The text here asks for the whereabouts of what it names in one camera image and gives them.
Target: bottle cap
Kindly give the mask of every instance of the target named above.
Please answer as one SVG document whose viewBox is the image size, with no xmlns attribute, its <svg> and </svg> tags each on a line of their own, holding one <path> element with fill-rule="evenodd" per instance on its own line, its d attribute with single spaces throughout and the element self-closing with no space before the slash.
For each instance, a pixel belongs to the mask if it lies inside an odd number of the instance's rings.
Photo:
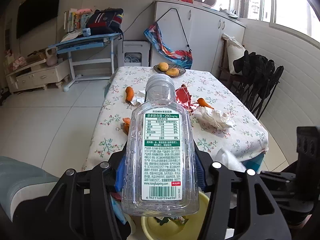
<svg viewBox="0 0 320 240">
<path fill-rule="evenodd" d="M 146 84 L 146 92 L 151 86 L 163 85 L 164 83 L 168 86 L 172 86 L 172 88 L 175 90 L 174 83 L 171 77 L 166 74 L 155 74 L 148 79 Z"/>
</svg>

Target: black backpack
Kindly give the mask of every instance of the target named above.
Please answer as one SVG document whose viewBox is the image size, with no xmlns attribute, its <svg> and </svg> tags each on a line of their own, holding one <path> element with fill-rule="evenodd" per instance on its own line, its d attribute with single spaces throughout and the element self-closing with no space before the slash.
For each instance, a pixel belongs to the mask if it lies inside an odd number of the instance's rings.
<svg viewBox="0 0 320 240">
<path fill-rule="evenodd" d="M 94 14 L 90 17 L 86 24 L 86 28 L 90 28 L 91 35 L 98 34 L 123 34 L 120 26 L 123 18 L 123 10 L 118 9 L 105 9 L 95 10 Z"/>
</svg>

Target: colorful bag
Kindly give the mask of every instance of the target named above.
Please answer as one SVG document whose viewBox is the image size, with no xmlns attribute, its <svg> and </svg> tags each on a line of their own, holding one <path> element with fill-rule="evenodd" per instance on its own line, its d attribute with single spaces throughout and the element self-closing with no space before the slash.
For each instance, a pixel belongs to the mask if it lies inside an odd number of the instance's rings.
<svg viewBox="0 0 320 240">
<path fill-rule="evenodd" d="M 158 25 L 157 22 L 164 15 L 162 15 L 153 25 L 151 25 L 148 29 L 146 29 L 144 31 L 144 35 L 146 36 L 146 38 L 151 42 L 151 44 L 156 48 L 156 50 L 162 56 L 166 57 L 168 60 L 170 60 L 171 62 L 173 62 L 174 64 L 176 64 L 178 66 L 190 69 L 191 65 L 192 65 L 191 49 L 190 49 L 190 46 L 188 44 L 188 40 L 187 40 L 186 34 L 184 32 L 183 25 L 182 25 L 182 22 L 181 22 L 181 19 L 180 19 L 180 15 L 179 15 L 178 11 L 177 11 L 177 14 L 179 16 L 179 20 L 180 20 L 180 23 L 181 23 L 181 26 L 182 26 L 184 37 L 186 38 L 186 41 L 187 41 L 187 47 L 189 48 L 189 51 L 172 50 L 162 42 L 162 35 L 161 35 L 161 31 L 160 31 L 160 28 L 159 28 L 159 25 Z"/>
</svg>

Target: red wrapper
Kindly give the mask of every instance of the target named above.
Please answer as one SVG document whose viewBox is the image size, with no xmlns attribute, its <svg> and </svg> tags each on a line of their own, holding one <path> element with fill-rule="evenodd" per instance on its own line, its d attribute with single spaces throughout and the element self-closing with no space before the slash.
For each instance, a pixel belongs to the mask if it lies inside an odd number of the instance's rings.
<svg viewBox="0 0 320 240">
<path fill-rule="evenodd" d="M 176 102 L 187 109 L 189 114 L 192 114 L 193 111 L 199 106 L 197 103 L 191 103 L 191 95 L 189 94 L 189 91 L 185 85 L 182 85 L 176 90 Z"/>
</svg>

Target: television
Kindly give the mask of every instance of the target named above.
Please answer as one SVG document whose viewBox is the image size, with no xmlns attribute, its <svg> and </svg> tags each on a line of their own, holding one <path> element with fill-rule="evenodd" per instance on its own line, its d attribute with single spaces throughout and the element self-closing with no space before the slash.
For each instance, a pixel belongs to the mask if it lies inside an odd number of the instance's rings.
<svg viewBox="0 0 320 240">
<path fill-rule="evenodd" d="M 26 0 L 19 6 L 17 39 L 58 16 L 59 0 Z"/>
</svg>

